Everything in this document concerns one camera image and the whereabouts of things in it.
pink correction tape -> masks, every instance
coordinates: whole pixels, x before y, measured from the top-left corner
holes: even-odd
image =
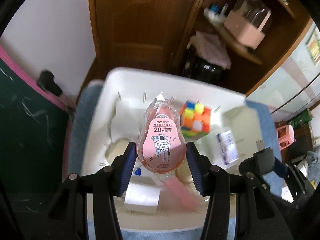
[[[175,170],[186,157],[186,142],[177,111],[167,101],[154,101],[144,117],[144,130],[137,143],[139,160],[155,173]]]

pink plastic stool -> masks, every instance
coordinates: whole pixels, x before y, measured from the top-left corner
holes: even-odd
[[[292,125],[284,125],[277,128],[280,150],[287,148],[294,142],[294,130]]]

pink label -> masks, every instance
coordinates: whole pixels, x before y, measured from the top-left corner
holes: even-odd
[[[184,151],[173,120],[155,118],[151,121],[142,148],[143,157],[151,168],[160,172],[177,168]]]

colorful cube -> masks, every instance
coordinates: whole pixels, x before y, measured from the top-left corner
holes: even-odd
[[[193,137],[197,134],[206,135],[210,132],[211,109],[200,103],[187,101],[180,111],[182,134]]]

blue gripper pad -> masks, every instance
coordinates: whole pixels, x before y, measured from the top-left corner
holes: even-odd
[[[128,188],[133,167],[137,159],[136,144],[130,142],[124,151],[124,154],[117,156],[112,167],[115,169],[114,179],[111,185],[111,192],[113,196],[122,196]]]
[[[201,196],[209,196],[214,187],[214,181],[208,172],[211,163],[206,156],[200,155],[193,142],[187,143],[187,161],[196,186]]]

